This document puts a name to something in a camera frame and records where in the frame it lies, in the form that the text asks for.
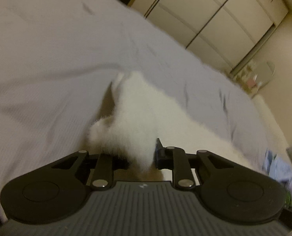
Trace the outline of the cream knit striped sweater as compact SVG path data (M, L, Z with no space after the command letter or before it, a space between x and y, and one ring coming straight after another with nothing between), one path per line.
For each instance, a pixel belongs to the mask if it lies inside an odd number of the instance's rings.
M154 165L156 140L190 154L207 150L246 168L252 164L230 141L193 120L175 98L149 84L138 71L119 73L111 84L114 108L88 130L91 154L107 153L130 163L123 180L171 180L171 172Z

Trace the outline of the pink tissue box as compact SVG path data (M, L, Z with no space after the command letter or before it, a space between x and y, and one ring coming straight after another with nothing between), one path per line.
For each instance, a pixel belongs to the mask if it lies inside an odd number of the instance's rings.
M257 87L257 83L253 78L248 79L246 84L247 84L248 89L253 89Z

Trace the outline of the long cream bolster pillow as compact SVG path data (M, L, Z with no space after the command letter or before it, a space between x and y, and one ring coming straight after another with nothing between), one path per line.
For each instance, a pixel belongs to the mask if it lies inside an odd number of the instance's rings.
M258 111L261 121L267 131L268 142L272 150L279 155L287 155L287 148L289 147L289 144L264 98L260 94L256 94L252 98L252 102Z

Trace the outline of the white bedside shelf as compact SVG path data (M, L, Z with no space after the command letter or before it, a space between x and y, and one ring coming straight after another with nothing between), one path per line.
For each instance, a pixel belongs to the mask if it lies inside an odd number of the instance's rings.
M247 80L250 78L253 78L255 81L257 79L257 73L255 72L257 68L257 64L253 61L250 60L234 77L233 80L234 82L236 82L241 89L243 89L243 91L245 91L247 93L248 96L250 96L251 98L253 98L258 91L260 90L260 88L255 87L253 89L248 89L247 87Z

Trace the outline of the grey bed sheet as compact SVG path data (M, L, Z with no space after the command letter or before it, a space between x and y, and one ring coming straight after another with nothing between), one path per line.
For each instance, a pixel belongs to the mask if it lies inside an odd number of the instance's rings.
M250 98L138 12L117 0L0 0L0 192L82 147L111 113L120 71L141 71L261 169L271 144Z

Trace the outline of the oval vanity mirror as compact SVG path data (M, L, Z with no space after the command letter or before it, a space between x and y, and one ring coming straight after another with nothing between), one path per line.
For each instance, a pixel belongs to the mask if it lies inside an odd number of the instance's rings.
M271 61L266 61L258 65L257 69L257 85L259 88L266 86L275 74L275 65Z

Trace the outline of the cream wardrobe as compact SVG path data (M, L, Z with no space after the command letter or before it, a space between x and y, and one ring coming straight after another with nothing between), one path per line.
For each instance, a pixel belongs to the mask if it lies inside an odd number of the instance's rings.
M283 0L131 0L129 5L225 73L242 67L288 13Z

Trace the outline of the light blue shirt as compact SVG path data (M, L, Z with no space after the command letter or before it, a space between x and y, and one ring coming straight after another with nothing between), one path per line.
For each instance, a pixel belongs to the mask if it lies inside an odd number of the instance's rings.
M282 184L292 198L292 167L290 164L273 151L267 149L262 170L270 178Z

